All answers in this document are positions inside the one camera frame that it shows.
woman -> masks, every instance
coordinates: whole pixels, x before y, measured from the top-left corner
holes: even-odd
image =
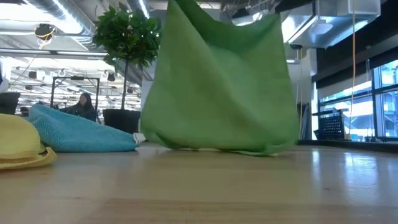
[[[79,102],[76,105],[61,109],[60,111],[75,114],[94,122],[96,119],[96,111],[91,104],[91,96],[88,93],[81,94]]]

potted plant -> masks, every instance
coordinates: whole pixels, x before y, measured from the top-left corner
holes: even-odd
[[[121,110],[104,111],[105,124],[131,133],[137,130],[138,120],[134,127],[129,125],[131,116],[137,119],[132,111],[124,109],[127,90],[127,71],[129,65],[137,65],[139,69],[148,67],[158,56],[160,46],[161,23],[155,18],[146,18],[141,10],[131,12],[119,3],[115,9],[109,6],[109,11],[98,17],[97,31],[93,42],[102,45],[107,51],[104,61],[114,66],[118,72],[120,60],[125,62],[124,85]]]

ductwork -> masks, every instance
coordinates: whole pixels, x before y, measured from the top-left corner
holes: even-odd
[[[284,42],[310,48],[333,46],[381,14],[381,0],[317,0],[281,13]]]
[[[92,36],[96,31],[93,22],[81,11],[81,9],[72,0],[24,0],[26,4],[30,4],[37,9],[40,9],[45,14],[50,14],[58,20],[56,26],[67,34],[79,34],[80,37],[71,36],[71,38],[87,50],[99,51],[102,47],[97,47],[92,41]],[[119,71],[124,73],[124,62],[117,64]],[[132,75],[125,75],[129,82],[141,84],[140,77]]]

blue knit fabric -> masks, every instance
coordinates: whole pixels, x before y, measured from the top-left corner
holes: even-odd
[[[131,134],[43,105],[34,105],[27,120],[55,152],[124,152],[137,147]]]

yellow hat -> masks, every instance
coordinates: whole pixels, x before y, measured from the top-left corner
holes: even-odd
[[[56,158],[50,147],[41,145],[37,130],[28,121],[0,114],[0,170],[44,166]]]

